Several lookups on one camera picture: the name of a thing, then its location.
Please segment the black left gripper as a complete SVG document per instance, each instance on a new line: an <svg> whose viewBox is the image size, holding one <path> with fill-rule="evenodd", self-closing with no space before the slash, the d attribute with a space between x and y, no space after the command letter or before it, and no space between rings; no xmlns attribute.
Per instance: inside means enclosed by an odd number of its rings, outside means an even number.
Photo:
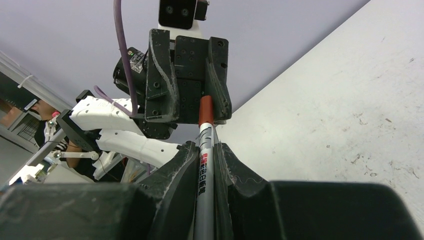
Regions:
<svg viewBox="0 0 424 240"><path fill-rule="evenodd" d="M170 31L156 28L148 39L148 55L135 47L126 51L137 112L145 113L134 122L145 137L166 140L179 124L197 125L204 92L212 97L216 122L232 117L228 40L178 36L170 42Z"/></svg>

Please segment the silver marker pen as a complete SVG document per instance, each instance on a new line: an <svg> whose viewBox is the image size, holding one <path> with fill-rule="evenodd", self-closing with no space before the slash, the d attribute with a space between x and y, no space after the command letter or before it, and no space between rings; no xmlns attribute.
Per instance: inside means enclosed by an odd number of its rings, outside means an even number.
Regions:
<svg viewBox="0 0 424 240"><path fill-rule="evenodd" d="M205 122L200 125L199 169L193 238L213 240L214 227L214 128Z"/></svg>

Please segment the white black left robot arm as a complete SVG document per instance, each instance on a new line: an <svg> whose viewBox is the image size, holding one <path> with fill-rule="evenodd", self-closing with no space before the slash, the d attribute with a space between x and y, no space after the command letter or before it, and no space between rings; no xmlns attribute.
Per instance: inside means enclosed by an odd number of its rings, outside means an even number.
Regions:
<svg viewBox="0 0 424 240"><path fill-rule="evenodd" d="M219 125L232 117L227 87L229 41L152 29L146 51L127 49L136 103L106 100L88 90L57 121L65 135L90 153L96 169L112 165L107 153L120 153L155 167L177 153L169 143L178 125Z"/></svg>

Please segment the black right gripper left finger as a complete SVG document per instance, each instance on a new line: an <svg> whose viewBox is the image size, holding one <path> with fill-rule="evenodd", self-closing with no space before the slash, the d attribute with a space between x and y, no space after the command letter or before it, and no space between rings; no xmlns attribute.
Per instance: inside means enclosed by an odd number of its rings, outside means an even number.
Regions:
<svg viewBox="0 0 424 240"><path fill-rule="evenodd" d="M3 240L185 240L197 189L198 148L183 144L139 183L32 184L0 200Z"/></svg>

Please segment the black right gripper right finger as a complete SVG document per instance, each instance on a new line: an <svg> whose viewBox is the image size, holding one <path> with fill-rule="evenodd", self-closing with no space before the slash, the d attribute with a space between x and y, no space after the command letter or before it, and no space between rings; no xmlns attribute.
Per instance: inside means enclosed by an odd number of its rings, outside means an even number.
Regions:
<svg viewBox="0 0 424 240"><path fill-rule="evenodd" d="M361 182L267 181L214 145L218 240L421 240L401 198Z"/></svg>

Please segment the red marker cap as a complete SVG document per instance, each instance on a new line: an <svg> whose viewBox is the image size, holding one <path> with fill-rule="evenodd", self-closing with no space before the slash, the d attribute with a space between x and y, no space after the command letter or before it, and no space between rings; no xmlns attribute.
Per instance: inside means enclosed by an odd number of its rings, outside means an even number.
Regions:
<svg viewBox="0 0 424 240"><path fill-rule="evenodd" d="M214 124L213 99L210 95L205 95L200 99L198 126L208 123Z"/></svg>

